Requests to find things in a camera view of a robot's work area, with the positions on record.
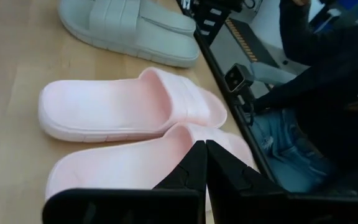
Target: jeans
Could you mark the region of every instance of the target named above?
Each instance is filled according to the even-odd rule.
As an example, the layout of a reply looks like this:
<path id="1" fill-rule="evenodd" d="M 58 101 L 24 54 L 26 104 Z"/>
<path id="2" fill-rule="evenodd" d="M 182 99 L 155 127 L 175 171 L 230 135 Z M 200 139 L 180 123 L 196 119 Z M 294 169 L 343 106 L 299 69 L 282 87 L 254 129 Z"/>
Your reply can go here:
<path id="1" fill-rule="evenodd" d="M 310 192 L 336 172 L 301 133 L 293 109 L 256 116 L 251 130 L 272 172 L 290 192 Z"/>

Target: black jacket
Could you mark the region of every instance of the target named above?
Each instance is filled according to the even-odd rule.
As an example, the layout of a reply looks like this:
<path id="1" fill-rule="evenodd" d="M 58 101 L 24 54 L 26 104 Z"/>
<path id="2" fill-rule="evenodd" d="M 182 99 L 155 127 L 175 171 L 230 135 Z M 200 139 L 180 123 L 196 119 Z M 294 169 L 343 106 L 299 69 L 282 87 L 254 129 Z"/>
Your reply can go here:
<path id="1" fill-rule="evenodd" d="M 358 167 L 358 26 L 313 34 L 309 6 L 281 0 L 280 32 L 288 58 L 311 66 L 294 80 L 255 101 L 266 108 L 296 109 L 301 129 L 340 168 Z"/>

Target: wooden surface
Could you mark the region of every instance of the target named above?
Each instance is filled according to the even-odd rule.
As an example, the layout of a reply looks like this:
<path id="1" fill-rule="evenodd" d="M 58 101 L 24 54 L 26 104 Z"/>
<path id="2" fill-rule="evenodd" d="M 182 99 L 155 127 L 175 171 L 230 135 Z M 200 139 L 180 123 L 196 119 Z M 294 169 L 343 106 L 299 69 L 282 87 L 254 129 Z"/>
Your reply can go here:
<path id="1" fill-rule="evenodd" d="M 179 11 L 175 0 L 159 1 Z M 135 78 L 155 66 L 187 76 L 222 99 L 202 55 L 195 68 L 184 70 L 96 49 L 68 34 L 57 4 L 0 0 L 0 223 L 41 223 L 45 184 L 54 163 L 71 152 L 113 145 L 75 144 L 46 136 L 39 128 L 37 101 L 47 83 Z M 239 134 L 231 114 L 222 129 Z"/>

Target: metal frame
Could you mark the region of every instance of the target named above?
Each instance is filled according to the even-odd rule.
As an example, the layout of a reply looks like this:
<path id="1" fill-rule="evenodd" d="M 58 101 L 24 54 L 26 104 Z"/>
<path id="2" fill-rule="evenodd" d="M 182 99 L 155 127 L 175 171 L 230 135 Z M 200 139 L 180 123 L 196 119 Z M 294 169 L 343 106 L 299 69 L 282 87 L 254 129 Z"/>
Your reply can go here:
<path id="1" fill-rule="evenodd" d="M 182 9 L 180 0 L 177 0 L 177 3 L 184 15 L 192 17 L 189 11 Z M 259 168 L 259 172 L 264 177 L 268 178 L 269 180 L 271 180 L 275 183 L 279 183 L 277 181 L 277 179 L 275 178 L 275 176 L 273 175 L 273 172 L 270 169 L 270 166 L 268 165 L 265 154 L 262 152 L 262 150 L 256 143 L 254 135 L 252 134 L 248 125 L 246 125 L 246 120 L 245 120 L 245 117 L 241 110 L 241 107 L 234 103 L 232 95 L 228 92 L 228 90 L 226 88 L 226 84 L 223 79 L 224 73 L 219 68 L 218 63 L 216 62 L 216 59 L 215 59 L 214 55 L 212 54 L 208 43 L 204 40 L 203 35 L 201 34 L 199 28 L 196 29 L 194 37 L 201 49 L 201 52 L 204 55 L 204 58 L 209 66 L 209 69 L 211 70 L 211 72 L 215 78 L 215 82 L 218 85 L 218 87 L 224 97 L 224 100 L 227 103 L 229 110 L 234 117 L 234 120 L 242 134 L 242 137 L 247 141 L 247 143 L 250 147 L 252 155 L 254 156 L 255 162 Z"/>

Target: person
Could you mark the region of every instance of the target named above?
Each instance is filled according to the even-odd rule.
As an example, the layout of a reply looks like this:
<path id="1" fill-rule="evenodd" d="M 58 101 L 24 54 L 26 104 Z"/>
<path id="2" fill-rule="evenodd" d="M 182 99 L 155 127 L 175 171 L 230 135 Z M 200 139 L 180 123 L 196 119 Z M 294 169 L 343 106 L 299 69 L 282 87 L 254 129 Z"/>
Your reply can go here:
<path id="1" fill-rule="evenodd" d="M 253 102 L 251 131 L 287 190 L 358 194 L 358 26 L 314 34 L 310 6 L 280 1 L 284 52 L 310 68 Z"/>

